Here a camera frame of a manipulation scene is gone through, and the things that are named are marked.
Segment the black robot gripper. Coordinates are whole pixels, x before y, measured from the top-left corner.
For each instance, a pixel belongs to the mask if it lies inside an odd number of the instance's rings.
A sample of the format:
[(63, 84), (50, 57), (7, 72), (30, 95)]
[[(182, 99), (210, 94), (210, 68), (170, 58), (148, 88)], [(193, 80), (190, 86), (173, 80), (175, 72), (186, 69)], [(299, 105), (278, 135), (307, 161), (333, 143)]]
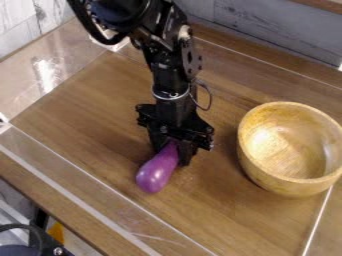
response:
[(177, 100), (158, 99), (155, 104), (138, 104), (138, 124), (147, 128), (155, 152), (167, 145), (170, 138), (181, 141), (179, 165), (189, 166), (198, 148), (214, 147), (214, 127), (197, 113), (198, 93), (189, 93)]

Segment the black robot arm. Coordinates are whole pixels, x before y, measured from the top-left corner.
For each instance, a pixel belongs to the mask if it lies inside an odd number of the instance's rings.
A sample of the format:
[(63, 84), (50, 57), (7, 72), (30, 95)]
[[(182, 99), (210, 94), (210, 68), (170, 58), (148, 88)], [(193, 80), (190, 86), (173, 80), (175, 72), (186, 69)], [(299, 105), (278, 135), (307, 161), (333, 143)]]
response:
[(203, 69), (187, 15), (174, 0), (67, 0), (92, 38), (114, 46), (128, 39), (153, 73), (153, 104), (136, 106), (138, 124), (161, 150), (178, 143), (179, 164), (214, 147), (214, 127), (201, 118), (198, 88)]

